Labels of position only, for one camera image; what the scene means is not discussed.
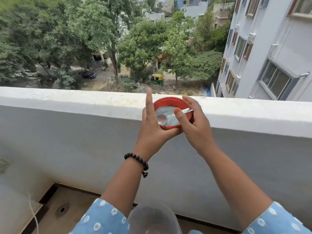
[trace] plastic container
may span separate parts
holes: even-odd
[[[139,204],[131,211],[128,221],[129,234],[182,234],[174,212],[155,201]]]
[[[176,98],[176,97],[166,97],[166,98],[161,98],[158,99],[157,101],[154,102],[154,110],[156,111],[158,108],[163,107],[163,106],[174,106],[176,108],[180,108],[181,110],[189,108],[190,105],[188,104],[187,101],[184,101],[181,98]],[[193,117],[193,111],[186,113],[186,116],[188,117],[189,121],[192,121]],[[175,126],[160,126],[164,130],[169,130],[172,128],[176,127],[181,127],[181,125],[175,125]]]

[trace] polka dot sleeve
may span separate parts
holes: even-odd
[[[279,203],[273,202],[263,214],[261,214],[243,231],[242,234],[299,234],[299,232],[302,234],[312,233]]]
[[[105,200],[96,199],[70,234],[127,234],[127,218]]]

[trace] hand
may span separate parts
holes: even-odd
[[[163,130],[160,128],[154,110],[152,90],[146,94],[146,107],[142,112],[142,124],[132,153],[148,161],[171,138],[181,133],[180,128]]]
[[[183,99],[191,105],[194,111],[194,123],[191,124],[186,114],[181,112],[179,108],[174,110],[174,114],[180,122],[189,143],[200,156],[204,157],[209,150],[217,148],[213,140],[210,123],[195,99],[188,96],[183,96]]]

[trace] black car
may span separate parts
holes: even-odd
[[[94,72],[91,71],[81,71],[79,72],[79,74],[81,75],[82,78],[86,78],[86,79],[95,79],[96,78],[96,74]]]

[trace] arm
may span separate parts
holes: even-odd
[[[222,151],[213,140],[210,124],[200,105],[183,96],[194,111],[191,124],[180,109],[175,109],[185,136],[210,167],[218,187],[226,198],[241,226],[246,228],[271,204],[272,200]]]
[[[154,110],[152,90],[148,89],[146,107],[142,113],[142,125],[132,153],[148,162],[169,139],[180,133],[181,131],[178,128],[167,131],[160,128]],[[128,158],[119,168],[100,198],[128,217],[138,191],[142,171],[143,165],[133,158]]]

